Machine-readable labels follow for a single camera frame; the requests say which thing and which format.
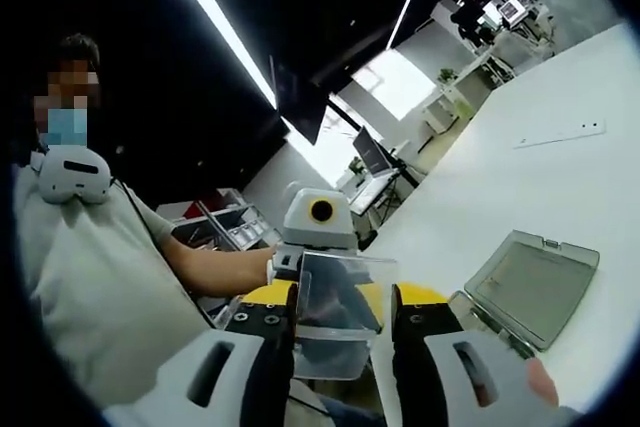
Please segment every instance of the desk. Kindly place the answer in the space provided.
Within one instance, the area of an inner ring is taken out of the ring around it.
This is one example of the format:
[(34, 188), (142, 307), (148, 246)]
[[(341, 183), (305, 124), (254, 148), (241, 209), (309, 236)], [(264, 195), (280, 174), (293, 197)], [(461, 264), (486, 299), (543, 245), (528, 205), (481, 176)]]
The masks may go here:
[[(449, 296), (512, 229), (600, 252), (595, 277), (539, 354), (560, 401), (585, 411), (615, 380), (640, 325), (640, 57), (619, 25), (494, 91), (367, 250), (399, 262), (399, 281)], [(523, 131), (605, 120), (606, 133), (524, 149)], [(390, 427), (401, 425), (390, 329), (373, 366)]]
[[(349, 206), (351, 207), (351, 212), (358, 216), (363, 216), (373, 205), (378, 202), (382, 194), (391, 187), (396, 179), (400, 176), (401, 172), (398, 169), (394, 169), (389, 175), (385, 177), (370, 177), (368, 180), (365, 180), (366, 186), (364, 190), (358, 193), (352, 200), (349, 201)], [(380, 222), (376, 222), (376, 220), (369, 216), (371, 220), (371, 225), (374, 229), (377, 229), (384, 222), (385, 219), (382, 219)]]
[(488, 47), (483, 53), (476, 57), (470, 64), (462, 69), (456, 80), (450, 84), (444, 86), (442, 89), (443, 95), (446, 99), (455, 105), (456, 101), (461, 100), (465, 104), (471, 107), (473, 113), (465, 117), (472, 117), (484, 104), (486, 99), (491, 95), (492, 89), (489, 88), (483, 79), (476, 74), (476, 72), (483, 66), (486, 66), (493, 72), (494, 76), (499, 80), (501, 77), (488, 63), (489, 60), (496, 62), (501, 69), (507, 72), (510, 76), (515, 77), (515, 74), (511, 68), (504, 64), (504, 62), (494, 57), (494, 51), (498, 47), (505, 36), (500, 34), (496, 37), (494, 45)]

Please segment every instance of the black cable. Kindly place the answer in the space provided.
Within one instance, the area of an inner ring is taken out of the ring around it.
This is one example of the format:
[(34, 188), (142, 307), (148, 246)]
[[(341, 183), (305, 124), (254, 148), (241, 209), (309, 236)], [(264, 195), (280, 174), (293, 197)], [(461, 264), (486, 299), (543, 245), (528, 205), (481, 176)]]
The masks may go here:
[(322, 409), (319, 409), (315, 405), (311, 405), (310, 403), (305, 402), (304, 400), (300, 400), (297, 397), (294, 397), (293, 395), (289, 395), (289, 399), (293, 400), (294, 402), (299, 403), (300, 405), (304, 405), (308, 409), (315, 410), (319, 414), (322, 414), (325, 417), (329, 417), (330, 419), (333, 419), (333, 420), (338, 420), (338, 419), (342, 420), (342, 419), (344, 419), (344, 417), (342, 417), (342, 416), (331, 415), (329, 412), (327, 412), (325, 410), (322, 410)]
[[(336, 114), (338, 114), (347, 124), (349, 124), (353, 128), (353, 130), (355, 130), (356, 132), (360, 132), (360, 129), (362, 129), (363, 126), (361, 126), (355, 120), (353, 120), (353, 118), (349, 114), (347, 114), (342, 109), (342, 107), (336, 104), (333, 100), (327, 99), (327, 107), (331, 108)], [(391, 165), (396, 169), (400, 170), (400, 175), (407, 182), (409, 182), (409, 185), (411, 185), (411, 187), (413, 187), (414, 189), (417, 189), (418, 185), (420, 185), (420, 182), (414, 179), (413, 176), (409, 172), (407, 172), (406, 162), (404, 162), (402, 159), (392, 156), (389, 153), (389, 151), (377, 140), (374, 140), (374, 142), (382, 152), (382, 155), (385, 156), (385, 158), (391, 163)]]
[(384, 216), (382, 217), (382, 220), (380, 221), (380, 225), (384, 224), (384, 221), (387, 220), (387, 214), (389, 213), (389, 209), (391, 208), (391, 201), (393, 200), (393, 197), (398, 197), (398, 194), (396, 193), (396, 184), (398, 183), (398, 177), (396, 177), (396, 180), (393, 181), (393, 185), (391, 186), (391, 195), (389, 196), (389, 198), (387, 199), (387, 208), (384, 211)]
[[(153, 233), (151, 232), (151, 229), (149, 228), (149, 225), (147, 224), (147, 221), (144, 220), (144, 216), (142, 215), (142, 212), (140, 212), (140, 209), (138, 208), (138, 206), (136, 205), (135, 201), (133, 200), (133, 197), (131, 196), (131, 193), (129, 192), (129, 189), (124, 184), (124, 182), (120, 181), (119, 184), (120, 184), (120, 187), (122, 188), (122, 190), (124, 191), (124, 193), (126, 194), (127, 198), (129, 199), (129, 202), (133, 206), (133, 210), (136, 211), (136, 214), (138, 214), (138, 217), (142, 221), (142, 224), (144, 225), (144, 228), (147, 229), (147, 233), (149, 234), (149, 237), (151, 237), (151, 242), (153, 242), (153, 246), (156, 248), (156, 250), (158, 251), (160, 256), (167, 263), (167, 265), (171, 269), (171, 272), (174, 272), (173, 275), (175, 275), (175, 270), (173, 270), (173, 268), (171, 267), (171, 262), (169, 262), (169, 259), (167, 259), (167, 256), (164, 255), (164, 252), (160, 248), (160, 245), (156, 241), (156, 238), (153, 236)], [(177, 275), (176, 275), (176, 279), (178, 279), (178, 282), (180, 282), (180, 285), (182, 285), (182, 288), (185, 290), (185, 292), (187, 292), (187, 294), (189, 295), (189, 298), (193, 302), (194, 307), (200, 313), (200, 315), (205, 320), (205, 322), (209, 325), (209, 327), (211, 327), (212, 329), (215, 329), (216, 327), (215, 327), (215, 325), (213, 325), (213, 321), (211, 320), (211, 317), (209, 317), (209, 315), (204, 311), (204, 309), (198, 305), (198, 303), (196, 302), (196, 299), (193, 298), (193, 295), (191, 295), (191, 292), (189, 291), (189, 289), (187, 289), (187, 287), (182, 283), (182, 280), (180, 280), (180, 278)]]

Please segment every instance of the gray t-shirt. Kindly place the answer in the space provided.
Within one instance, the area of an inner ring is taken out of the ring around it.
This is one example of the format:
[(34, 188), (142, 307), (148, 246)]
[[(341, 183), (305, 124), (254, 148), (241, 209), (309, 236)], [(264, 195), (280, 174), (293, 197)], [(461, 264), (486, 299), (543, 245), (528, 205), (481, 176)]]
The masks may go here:
[[(129, 189), (158, 243), (173, 224)], [(36, 173), (16, 172), (14, 210), (31, 305), (69, 371), (105, 408), (150, 391), (164, 362), (209, 328), (157, 251), (116, 182), (109, 199), (86, 205), (42, 200)], [(291, 395), (322, 408), (304, 384)], [(289, 402), (285, 426), (332, 426)]]

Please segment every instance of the transparent plastic box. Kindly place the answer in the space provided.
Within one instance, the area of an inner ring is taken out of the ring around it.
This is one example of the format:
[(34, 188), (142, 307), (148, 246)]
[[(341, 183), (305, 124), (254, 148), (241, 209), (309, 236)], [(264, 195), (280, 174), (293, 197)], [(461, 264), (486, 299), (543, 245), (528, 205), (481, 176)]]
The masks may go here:
[(296, 308), (295, 377), (360, 377), (372, 343), (385, 328), (397, 272), (393, 260), (304, 253)]

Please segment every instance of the face mask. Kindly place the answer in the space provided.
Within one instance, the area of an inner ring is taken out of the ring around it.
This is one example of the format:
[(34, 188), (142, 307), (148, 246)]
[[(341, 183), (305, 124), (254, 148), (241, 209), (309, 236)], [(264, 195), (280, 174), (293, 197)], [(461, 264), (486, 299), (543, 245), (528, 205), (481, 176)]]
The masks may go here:
[(42, 142), (46, 145), (87, 145), (86, 108), (49, 109), (47, 115), (47, 132), (40, 133)]

